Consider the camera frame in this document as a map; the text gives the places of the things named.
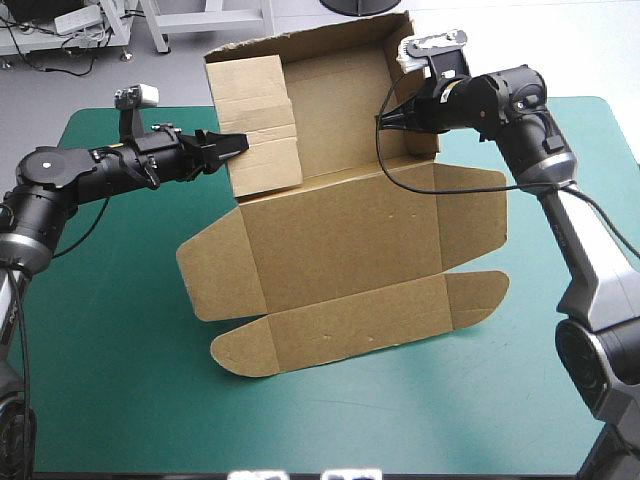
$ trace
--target open cardboard box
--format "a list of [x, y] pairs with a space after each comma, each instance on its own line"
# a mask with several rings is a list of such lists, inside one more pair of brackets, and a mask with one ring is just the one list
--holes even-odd
[[[182, 245], [196, 315], [266, 316], [211, 346], [259, 377], [474, 325], [500, 303], [501, 272], [443, 274], [506, 240], [506, 196], [426, 196], [386, 179], [375, 115], [400, 74], [392, 14], [228, 45], [206, 56], [223, 133], [251, 148], [229, 162], [238, 208]], [[401, 81], [398, 101], [422, 83]], [[422, 188], [504, 185], [500, 172], [433, 162], [437, 136], [383, 135], [384, 157]]]

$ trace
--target white label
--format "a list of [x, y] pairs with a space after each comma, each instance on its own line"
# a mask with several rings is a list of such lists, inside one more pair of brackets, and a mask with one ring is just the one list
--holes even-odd
[[442, 96], [440, 97], [440, 103], [447, 103], [447, 101], [449, 100], [449, 95], [451, 95], [451, 90], [453, 90], [453, 87], [455, 87], [458, 83], [460, 83], [460, 80], [447, 85], [447, 88], [444, 89], [444, 92], [442, 92]]

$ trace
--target black base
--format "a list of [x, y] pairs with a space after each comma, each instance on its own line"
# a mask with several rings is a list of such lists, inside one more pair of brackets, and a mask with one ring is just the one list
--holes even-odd
[[400, 0], [320, 0], [320, 3], [341, 15], [366, 17], [391, 10]]

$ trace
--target power strip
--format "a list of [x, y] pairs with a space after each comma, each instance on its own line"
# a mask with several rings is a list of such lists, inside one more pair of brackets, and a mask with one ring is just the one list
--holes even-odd
[[55, 19], [58, 35], [66, 35], [99, 23], [102, 23], [102, 13], [98, 5], [89, 5]]

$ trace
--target black cable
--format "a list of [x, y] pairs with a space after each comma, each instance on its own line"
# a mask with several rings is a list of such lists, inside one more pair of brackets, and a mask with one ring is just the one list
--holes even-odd
[[596, 210], [596, 212], [598, 212], [598, 215], [600, 215], [600, 218], [602, 218], [604, 223], [607, 224], [607, 226], [609, 227], [611, 232], [618, 238], [618, 240], [620, 240], [622, 242], [622, 244], [636, 258], [640, 259], [640, 251], [638, 251], [638, 249], [636, 249], [631, 244], [631, 242], [629, 240], [627, 240], [627, 238], [622, 234], [622, 232], [618, 229], [618, 227], [615, 226], [615, 224], [613, 223], [613, 220], [611, 220], [609, 215], [607, 215], [607, 213], [604, 211], [604, 209], [600, 205], [598, 205], [598, 203], [593, 198], [591, 198], [586, 193], [583, 193], [583, 192], [581, 192], [579, 190], [575, 190], [575, 189], [570, 188], [570, 187], [564, 187], [564, 188], [561, 188], [560, 190], [562, 190], [563, 192], [567, 192], [568, 194], [573, 195], [574, 197], [579, 198], [583, 202], [591, 205]]
[[[51, 67], [47, 67], [47, 68], [41, 68], [38, 67], [37, 65], [34, 65], [33, 63], [31, 63], [31, 61], [29, 61], [29, 59], [26, 57], [26, 55], [24, 55], [22, 53], [22, 50], [20, 50], [20, 46], [18, 45], [18, 41], [16, 40], [16, 37], [13, 34], [13, 30], [12, 30], [12, 26], [9, 25], [9, 22], [3, 18], [0, 17], [0, 20], [2, 20], [5, 24], [5, 28], [7, 28], [9, 30], [9, 35], [11, 35], [11, 40], [13, 41], [13, 45], [16, 47], [16, 50], [18, 52], [18, 55], [20, 56], [20, 58], [22, 59], [22, 61], [28, 65], [29, 67], [33, 68], [34, 70], [37, 70], [39, 72], [46, 72], [46, 73], [50, 73], [50, 72], [58, 72], [58, 73], [66, 73], [67, 75], [72, 75], [74, 77], [85, 77], [87, 75], [89, 75], [92, 71], [93, 71], [93, 65], [96, 62], [97, 59], [97, 51], [94, 55], [91, 56], [91, 63], [89, 64], [89, 68], [82, 72], [82, 73], [76, 73], [76, 72], [72, 72], [71, 70], [66, 70], [64, 68], [51, 68]], [[109, 37], [107, 38], [107, 42], [104, 45], [100, 45], [101, 42], [98, 42], [98, 46], [96, 48], [96, 50], [100, 50], [102, 48], [106, 48], [109, 46], [109, 43], [111, 42], [111, 37], [113, 35], [113, 30], [109, 31]], [[67, 42], [69, 42], [69, 40], [71, 39], [67, 39], [63, 42], [63, 46], [66, 45]]]
[[389, 91], [387, 92], [387, 96], [382, 102], [382, 106], [380, 107], [380, 111], [378, 113], [378, 119], [376, 121], [376, 154], [378, 156], [378, 163], [380, 164], [380, 168], [387, 176], [389, 180], [395, 183], [398, 187], [408, 190], [413, 193], [419, 193], [422, 195], [463, 195], [470, 193], [493, 193], [493, 192], [507, 192], [510, 190], [523, 190], [529, 188], [547, 188], [547, 189], [558, 189], [558, 185], [551, 182], [535, 182], [535, 183], [521, 183], [520, 185], [507, 185], [504, 187], [480, 187], [480, 188], [465, 188], [465, 189], [455, 189], [455, 190], [425, 190], [422, 188], [413, 187], [402, 181], [398, 180], [394, 177], [389, 171], [385, 161], [382, 158], [382, 151], [380, 148], [380, 130], [382, 130], [382, 115], [387, 109], [387, 105], [389, 104], [389, 100], [391, 96], [395, 92], [396, 86], [400, 81], [406, 77], [407, 74], [403, 73], [400, 75], [394, 82], [391, 84]]
[[107, 197], [105, 199], [105, 201], [102, 204], [102, 208], [100, 208], [100, 211], [98, 212], [98, 215], [96, 216], [96, 219], [93, 221], [93, 224], [89, 227], [89, 230], [87, 230], [84, 235], [82, 235], [77, 241], [75, 241], [71, 246], [65, 248], [64, 250], [62, 250], [59, 253], [56, 253], [53, 258], [60, 258], [63, 255], [66, 255], [67, 253], [70, 253], [71, 251], [75, 250], [76, 248], [78, 248], [82, 242], [84, 242], [87, 238], [89, 238], [89, 235], [91, 235], [93, 233], [93, 231], [96, 229], [96, 227], [98, 226], [98, 224], [100, 223], [100, 220], [102, 220], [102, 216], [104, 215], [104, 212], [107, 210], [107, 206], [109, 205], [109, 200], [110, 198]]
[[91, 62], [89, 63], [89, 68], [82, 73], [72, 72], [71, 70], [66, 70], [64, 68], [50, 68], [50, 67], [40, 69], [40, 71], [47, 72], [47, 73], [49, 72], [66, 73], [67, 75], [71, 75], [74, 77], [86, 77], [93, 71], [93, 65], [96, 63], [96, 59], [98, 58], [98, 50], [102, 48], [107, 48], [109, 46], [109, 43], [111, 42], [112, 36], [113, 36], [113, 30], [110, 30], [109, 36], [107, 38], [107, 42], [104, 45], [100, 45], [100, 42], [98, 42], [98, 47], [96, 48], [96, 52], [91, 56]]
[[22, 422], [22, 478], [28, 480], [29, 470], [29, 442], [33, 441], [30, 437], [29, 421], [31, 413], [31, 372], [29, 369], [29, 344], [27, 340], [27, 325], [24, 318], [24, 310], [22, 308], [22, 298], [20, 295], [20, 288], [13, 276], [13, 271], [6, 269], [7, 276], [9, 277], [9, 283], [13, 290], [13, 296], [16, 302], [16, 315], [18, 319], [18, 325], [20, 326], [20, 344], [22, 346], [22, 377], [24, 383], [24, 413]]

